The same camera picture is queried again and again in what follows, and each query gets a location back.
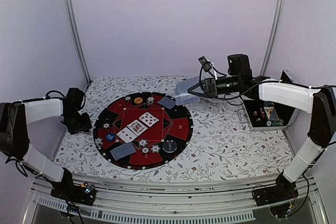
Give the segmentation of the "blue playing card deck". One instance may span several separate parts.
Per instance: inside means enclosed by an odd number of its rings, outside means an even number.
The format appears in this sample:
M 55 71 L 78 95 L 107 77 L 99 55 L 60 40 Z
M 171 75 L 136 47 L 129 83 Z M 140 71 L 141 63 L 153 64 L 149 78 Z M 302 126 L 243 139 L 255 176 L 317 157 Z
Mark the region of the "blue playing card deck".
M 186 105 L 192 103 L 199 103 L 200 97 L 190 94 L 188 89 L 198 83 L 198 77 L 192 77 L 188 79 L 181 80 L 174 89 L 175 94 L 175 104 L 179 105 Z

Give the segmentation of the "blue small blind button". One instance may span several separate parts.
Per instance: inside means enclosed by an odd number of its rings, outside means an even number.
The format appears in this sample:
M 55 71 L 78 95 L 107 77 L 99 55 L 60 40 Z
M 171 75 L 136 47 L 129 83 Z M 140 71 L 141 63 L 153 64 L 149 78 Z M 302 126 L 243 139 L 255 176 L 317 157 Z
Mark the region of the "blue small blind button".
M 116 139 L 116 135 L 113 133 L 109 133 L 106 135 L 106 141 L 107 142 L 113 142 Z

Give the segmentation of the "orange big blind button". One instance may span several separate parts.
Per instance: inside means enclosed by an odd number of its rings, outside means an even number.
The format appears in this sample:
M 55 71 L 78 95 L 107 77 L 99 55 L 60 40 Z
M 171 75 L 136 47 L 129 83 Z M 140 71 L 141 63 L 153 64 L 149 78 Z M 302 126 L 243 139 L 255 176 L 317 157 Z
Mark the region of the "orange big blind button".
M 134 99 L 135 104 L 141 104 L 143 102 L 143 99 L 141 97 L 137 97 Z

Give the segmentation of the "king of diamonds card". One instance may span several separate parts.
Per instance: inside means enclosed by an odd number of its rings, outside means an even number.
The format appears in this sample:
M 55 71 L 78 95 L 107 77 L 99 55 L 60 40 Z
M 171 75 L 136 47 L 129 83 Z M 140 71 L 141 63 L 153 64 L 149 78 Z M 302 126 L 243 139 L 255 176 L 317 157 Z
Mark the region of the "king of diamonds card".
M 127 127 L 136 135 L 141 135 L 143 132 L 145 132 L 148 129 L 145 125 L 143 125 L 138 120 L 134 120 L 133 122 L 128 124 Z

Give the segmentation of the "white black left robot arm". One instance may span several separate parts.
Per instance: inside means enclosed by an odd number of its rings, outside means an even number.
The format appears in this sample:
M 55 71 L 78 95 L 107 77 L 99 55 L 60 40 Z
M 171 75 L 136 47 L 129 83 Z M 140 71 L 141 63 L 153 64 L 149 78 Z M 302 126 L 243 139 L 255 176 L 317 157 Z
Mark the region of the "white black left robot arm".
M 67 94 L 51 90 L 42 98 L 1 103 L 1 153 L 14 161 L 23 175 L 32 172 L 52 185 L 52 195 L 67 201 L 85 202 L 95 196 L 95 186 L 89 182 L 76 185 L 72 173 L 57 165 L 41 146 L 52 141 L 60 128 L 59 120 L 69 134 L 88 133 L 91 121 L 82 112 L 85 93 L 69 88 Z

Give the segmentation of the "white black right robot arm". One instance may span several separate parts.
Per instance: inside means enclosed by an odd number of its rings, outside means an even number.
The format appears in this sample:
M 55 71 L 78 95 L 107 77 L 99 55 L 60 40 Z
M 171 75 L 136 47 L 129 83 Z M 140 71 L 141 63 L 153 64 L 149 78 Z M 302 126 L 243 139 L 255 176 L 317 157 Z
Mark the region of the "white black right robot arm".
M 222 77 L 198 78 L 188 93 L 223 100 L 226 94 L 246 96 L 249 103 L 261 105 L 265 127 L 287 124 L 295 111 L 311 116 L 307 138 L 290 164 L 278 175 L 276 184 L 253 191 L 258 203 L 278 202 L 298 195 L 296 181 L 311 168 L 335 135 L 335 95 L 333 86 L 308 87 L 289 80 L 254 77 L 247 55 L 227 57 L 228 74 Z

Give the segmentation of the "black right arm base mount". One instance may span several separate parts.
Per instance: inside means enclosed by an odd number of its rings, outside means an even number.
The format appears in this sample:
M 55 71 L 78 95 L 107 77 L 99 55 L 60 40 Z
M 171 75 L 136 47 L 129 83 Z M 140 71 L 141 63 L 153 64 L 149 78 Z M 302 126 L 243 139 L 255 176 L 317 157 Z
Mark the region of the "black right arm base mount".
M 298 213 L 307 202 L 310 191 L 310 184 L 306 177 L 304 177 L 304 179 L 307 183 L 307 190 L 300 206 L 298 206 L 299 193 L 296 185 L 290 186 L 288 193 L 279 194 L 279 190 L 276 185 L 266 187 L 265 185 L 259 184 L 252 189 L 251 195 L 257 206 L 270 205 L 286 201 L 283 204 L 269 207 L 269 211 L 271 215 L 278 220 L 287 219 L 288 217 Z

